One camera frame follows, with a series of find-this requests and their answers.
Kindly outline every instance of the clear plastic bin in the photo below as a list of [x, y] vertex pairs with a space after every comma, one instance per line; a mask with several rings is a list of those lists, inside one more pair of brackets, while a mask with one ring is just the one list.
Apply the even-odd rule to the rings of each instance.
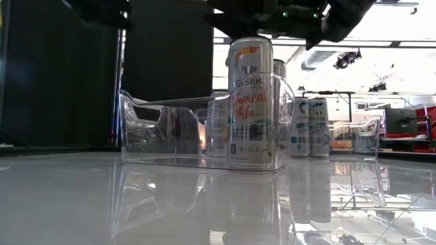
[[[252, 98], [259, 98], [260, 94], [253, 94], [246, 101], [246, 97], [238, 97], [240, 95], [237, 92], [230, 91], [222, 97], [148, 102], [121, 91], [119, 99], [123, 160], [132, 163], [253, 171], [275, 170], [286, 166], [290, 162], [292, 120], [292, 112], [288, 111], [287, 105], [293, 102], [294, 94], [281, 77], [273, 74], [254, 73], [244, 81], [258, 78], [259, 75], [271, 84], [260, 87], [267, 101], [264, 104], [266, 109], [261, 108], [260, 113], [266, 112], [266, 115], [262, 120], [255, 117], [256, 120], [250, 121], [250, 126], [241, 129], [240, 135], [236, 132], [240, 136], [239, 142], [244, 141], [244, 144], [233, 144], [229, 140], [230, 135], [235, 138], [235, 134], [230, 131], [239, 127], [236, 124], [239, 121], [229, 117], [228, 107], [232, 100], [235, 107], [233, 112], [238, 111], [239, 119], [243, 118], [241, 115], [257, 113], [260, 107], [252, 104]], [[256, 111], [249, 111], [248, 105], [251, 109], [256, 108]], [[251, 139], [258, 137], [257, 135], [262, 135], [262, 140]], [[235, 158], [231, 158], [229, 152], [242, 156], [243, 161], [239, 161], [239, 158], [234, 161]]]
[[329, 125], [330, 155], [351, 154], [376, 159], [379, 152], [380, 117], [361, 122]]

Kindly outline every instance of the plastic organizer bin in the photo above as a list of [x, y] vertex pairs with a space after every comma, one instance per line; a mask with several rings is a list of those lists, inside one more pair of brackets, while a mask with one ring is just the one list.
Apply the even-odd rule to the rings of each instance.
[[376, 159], [379, 152], [381, 118], [329, 125], [330, 156], [350, 154]]
[[263, 86], [266, 98], [270, 99], [270, 112], [265, 118], [256, 120], [249, 128], [249, 133], [241, 137], [253, 137], [251, 129], [265, 130], [267, 145], [238, 146], [237, 152], [256, 159], [257, 162], [237, 163], [228, 160], [229, 147], [220, 152], [210, 150], [210, 144], [219, 140], [227, 142], [229, 133], [217, 133], [214, 130], [222, 126], [225, 132], [232, 124], [227, 112], [208, 105], [228, 107], [230, 99], [237, 97], [231, 91], [222, 97], [201, 97], [195, 99], [177, 99], [170, 101], [143, 101], [133, 98], [126, 91], [119, 94], [121, 111], [121, 133], [123, 160], [131, 163], [150, 163], [158, 165], [179, 165], [188, 167], [210, 167], [218, 169], [243, 169], [253, 171], [269, 171], [286, 166], [290, 162], [290, 123], [292, 112], [288, 111], [288, 103], [294, 101], [294, 94], [289, 85], [281, 77], [269, 73], [254, 73], [246, 78], [265, 79]]

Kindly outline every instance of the black curtain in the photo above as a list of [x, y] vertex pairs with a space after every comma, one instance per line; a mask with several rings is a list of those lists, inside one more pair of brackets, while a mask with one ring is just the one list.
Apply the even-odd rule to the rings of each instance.
[[125, 43], [121, 88], [147, 101], [203, 97], [212, 91], [213, 29], [206, 1], [131, 0], [135, 29]]
[[27, 146], [106, 145], [117, 32], [60, 0], [13, 0], [0, 132]]

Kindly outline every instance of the duct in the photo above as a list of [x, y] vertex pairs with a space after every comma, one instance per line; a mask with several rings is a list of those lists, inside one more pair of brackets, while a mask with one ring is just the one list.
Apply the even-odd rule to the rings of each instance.
[[314, 71], [321, 63], [336, 53], [337, 51], [309, 51], [308, 57], [301, 63], [301, 69], [303, 71]]

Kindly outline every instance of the celsius logo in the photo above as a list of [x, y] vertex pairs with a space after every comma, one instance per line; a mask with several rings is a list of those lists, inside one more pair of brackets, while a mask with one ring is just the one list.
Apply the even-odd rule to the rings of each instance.
[[301, 114], [306, 114], [306, 111], [303, 108], [303, 106], [305, 106], [306, 104], [307, 102], [301, 102], [300, 105], [298, 105], [298, 109], [300, 109]]
[[[313, 105], [312, 105], [312, 110], [313, 109], [315, 109], [316, 107], [320, 107], [320, 106], [322, 106], [324, 103], [314, 103]], [[315, 115], [322, 115], [322, 112], [314, 112], [314, 114]]]
[[256, 51], [258, 51], [258, 50], [259, 50], [259, 47], [253, 47], [253, 46], [245, 47], [245, 48], [241, 48], [241, 49], [236, 53], [236, 56], [234, 57], [234, 65], [235, 65], [235, 68], [238, 69], [238, 67], [239, 67], [239, 60], [240, 60], [240, 58], [242, 58], [242, 56], [243, 56], [244, 54], [253, 54], [254, 52], [256, 52]]

